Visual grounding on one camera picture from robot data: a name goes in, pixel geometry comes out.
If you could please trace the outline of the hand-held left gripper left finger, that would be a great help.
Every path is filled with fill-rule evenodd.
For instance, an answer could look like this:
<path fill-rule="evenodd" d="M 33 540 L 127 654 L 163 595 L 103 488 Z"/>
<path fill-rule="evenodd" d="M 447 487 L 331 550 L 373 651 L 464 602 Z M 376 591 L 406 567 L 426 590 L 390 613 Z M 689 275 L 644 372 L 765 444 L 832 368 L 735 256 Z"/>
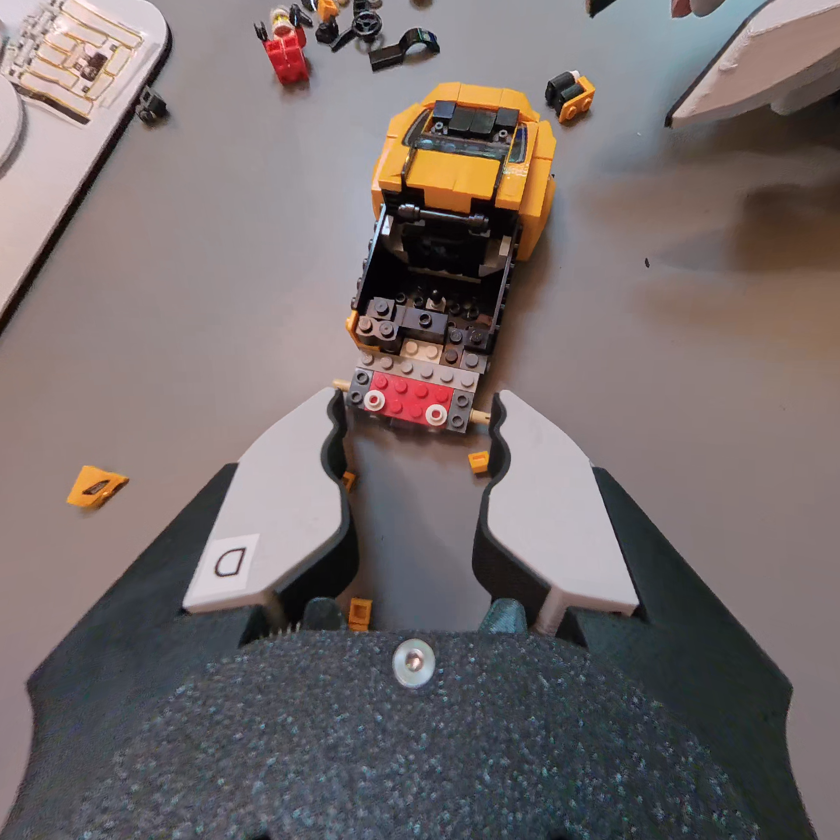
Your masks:
<path fill-rule="evenodd" d="M 270 426 L 237 462 L 182 608 L 262 606 L 324 559 L 350 528 L 344 395 L 325 387 Z"/>

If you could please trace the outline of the yellow black lego car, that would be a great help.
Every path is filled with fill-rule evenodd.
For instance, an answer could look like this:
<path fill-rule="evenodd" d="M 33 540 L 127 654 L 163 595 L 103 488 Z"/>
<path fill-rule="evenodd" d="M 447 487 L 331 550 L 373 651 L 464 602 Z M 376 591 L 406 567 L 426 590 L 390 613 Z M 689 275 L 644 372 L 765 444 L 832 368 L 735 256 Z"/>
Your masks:
<path fill-rule="evenodd" d="M 438 85 L 390 121 L 346 330 L 348 409 L 397 434 L 462 436 L 550 220 L 557 148 L 522 92 Z"/>

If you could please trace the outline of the black orange lego subassembly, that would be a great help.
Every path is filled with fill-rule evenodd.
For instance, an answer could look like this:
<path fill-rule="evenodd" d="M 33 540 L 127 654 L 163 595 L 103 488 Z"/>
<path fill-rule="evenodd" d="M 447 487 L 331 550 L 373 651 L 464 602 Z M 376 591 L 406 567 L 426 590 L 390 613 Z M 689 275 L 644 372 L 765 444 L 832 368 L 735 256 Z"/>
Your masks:
<path fill-rule="evenodd" d="M 560 123 L 569 123 L 589 111 L 595 86 L 578 70 L 567 70 L 547 82 L 545 101 Z"/>

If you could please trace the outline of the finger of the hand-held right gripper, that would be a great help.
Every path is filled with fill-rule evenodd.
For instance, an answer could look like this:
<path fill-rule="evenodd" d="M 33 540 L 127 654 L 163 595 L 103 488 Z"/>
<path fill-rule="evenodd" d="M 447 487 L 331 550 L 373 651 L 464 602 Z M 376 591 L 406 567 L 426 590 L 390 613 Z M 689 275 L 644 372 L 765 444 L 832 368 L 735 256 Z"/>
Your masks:
<path fill-rule="evenodd" d="M 668 111 L 666 127 L 771 108 L 783 80 L 819 62 L 839 63 L 839 2 L 764 3 Z"/>
<path fill-rule="evenodd" d="M 780 115 L 825 99 L 839 89 L 839 63 L 819 62 L 783 80 L 771 96 L 771 110 Z"/>

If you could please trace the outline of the lego sticker sheet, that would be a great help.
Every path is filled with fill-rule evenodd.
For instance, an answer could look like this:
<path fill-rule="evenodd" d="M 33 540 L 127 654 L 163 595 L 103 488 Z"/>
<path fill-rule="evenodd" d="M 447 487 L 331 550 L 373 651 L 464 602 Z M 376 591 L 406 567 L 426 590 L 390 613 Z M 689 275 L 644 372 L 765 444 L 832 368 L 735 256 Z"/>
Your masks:
<path fill-rule="evenodd" d="M 41 2 L 7 40 L 2 77 L 22 99 L 88 125 L 155 48 L 146 32 L 89 2 Z"/>

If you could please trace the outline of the white stand base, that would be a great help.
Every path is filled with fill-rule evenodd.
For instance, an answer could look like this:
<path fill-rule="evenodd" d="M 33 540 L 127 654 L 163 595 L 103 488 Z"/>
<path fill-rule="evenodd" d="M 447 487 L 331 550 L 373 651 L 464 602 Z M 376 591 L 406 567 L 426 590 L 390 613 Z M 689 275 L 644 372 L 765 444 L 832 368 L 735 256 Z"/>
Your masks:
<path fill-rule="evenodd" d="M 2 57 L 24 16 L 41 2 L 2 2 Z M 88 125 L 22 99 L 2 77 L 1 313 L 18 299 L 79 204 L 98 168 L 135 114 L 140 93 L 168 57 L 172 36 L 145 1 L 94 1 L 103 14 L 141 29 L 156 44 L 129 85 Z"/>

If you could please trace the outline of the black lego arch piece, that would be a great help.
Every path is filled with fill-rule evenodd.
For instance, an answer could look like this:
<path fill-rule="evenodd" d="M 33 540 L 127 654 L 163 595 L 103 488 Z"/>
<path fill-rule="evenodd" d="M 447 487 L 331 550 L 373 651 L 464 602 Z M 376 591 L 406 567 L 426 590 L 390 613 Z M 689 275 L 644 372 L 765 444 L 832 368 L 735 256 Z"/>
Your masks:
<path fill-rule="evenodd" d="M 373 49 L 370 52 L 371 70 L 378 72 L 399 67 L 410 53 L 417 54 L 418 50 L 430 56 L 437 56 L 440 52 L 440 44 L 436 35 L 430 30 L 421 27 L 409 28 L 397 43 Z"/>

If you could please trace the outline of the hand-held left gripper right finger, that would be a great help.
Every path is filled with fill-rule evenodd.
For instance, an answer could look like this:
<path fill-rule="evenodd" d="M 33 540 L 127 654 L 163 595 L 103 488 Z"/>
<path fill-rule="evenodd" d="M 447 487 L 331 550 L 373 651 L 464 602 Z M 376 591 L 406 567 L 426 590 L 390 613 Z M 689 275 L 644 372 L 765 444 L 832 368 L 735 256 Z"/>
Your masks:
<path fill-rule="evenodd" d="M 490 481 L 472 570 L 491 602 L 556 634 L 571 608 L 631 617 L 639 599 L 595 479 L 573 439 L 509 390 L 490 411 Z"/>

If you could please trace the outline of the orange lego pieces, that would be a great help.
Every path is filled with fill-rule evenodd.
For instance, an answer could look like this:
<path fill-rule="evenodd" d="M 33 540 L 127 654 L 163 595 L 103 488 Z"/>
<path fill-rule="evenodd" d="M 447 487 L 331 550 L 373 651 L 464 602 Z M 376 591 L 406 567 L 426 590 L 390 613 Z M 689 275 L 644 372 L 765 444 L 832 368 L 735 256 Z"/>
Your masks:
<path fill-rule="evenodd" d="M 91 465 L 84 465 L 66 502 L 77 508 L 99 508 L 122 487 L 128 484 L 129 478 L 100 469 Z M 365 632 L 370 629 L 373 601 L 354 596 L 350 599 L 348 621 L 351 630 Z"/>

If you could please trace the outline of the red lego seat piece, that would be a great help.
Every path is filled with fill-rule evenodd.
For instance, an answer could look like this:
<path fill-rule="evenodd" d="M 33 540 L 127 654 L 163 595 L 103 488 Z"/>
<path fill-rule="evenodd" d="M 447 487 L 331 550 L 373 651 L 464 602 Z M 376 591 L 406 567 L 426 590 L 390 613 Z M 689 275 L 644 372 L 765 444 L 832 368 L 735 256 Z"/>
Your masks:
<path fill-rule="evenodd" d="M 312 19 L 296 3 L 272 10 L 269 28 L 263 22 L 254 24 L 256 36 L 283 86 L 309 80 L 303 50 L 307 44 L 304 28 L 311 26 Z"/>

